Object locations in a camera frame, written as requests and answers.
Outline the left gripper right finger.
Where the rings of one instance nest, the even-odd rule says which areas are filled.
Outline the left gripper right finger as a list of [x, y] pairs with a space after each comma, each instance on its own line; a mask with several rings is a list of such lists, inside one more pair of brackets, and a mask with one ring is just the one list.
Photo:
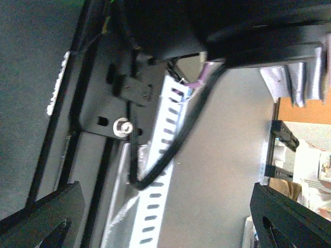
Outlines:
[[261, 247], [330, 247], [330, 221], [267, 185], [250, 201]]

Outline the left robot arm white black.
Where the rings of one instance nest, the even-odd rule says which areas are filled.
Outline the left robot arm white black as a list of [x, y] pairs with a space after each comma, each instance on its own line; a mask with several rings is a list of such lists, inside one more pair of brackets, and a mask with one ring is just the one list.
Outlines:
[[330, 1], [1, 1], [1, 247], [330, 247], [262, 185], [271, 88], [324, 100]]

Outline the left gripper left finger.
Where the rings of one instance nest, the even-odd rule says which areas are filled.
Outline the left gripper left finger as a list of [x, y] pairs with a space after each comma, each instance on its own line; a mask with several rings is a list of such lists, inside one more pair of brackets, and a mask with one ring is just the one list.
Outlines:
[[85, 208], [78, 181], [1, 220], [1, 247], [73, 247]]

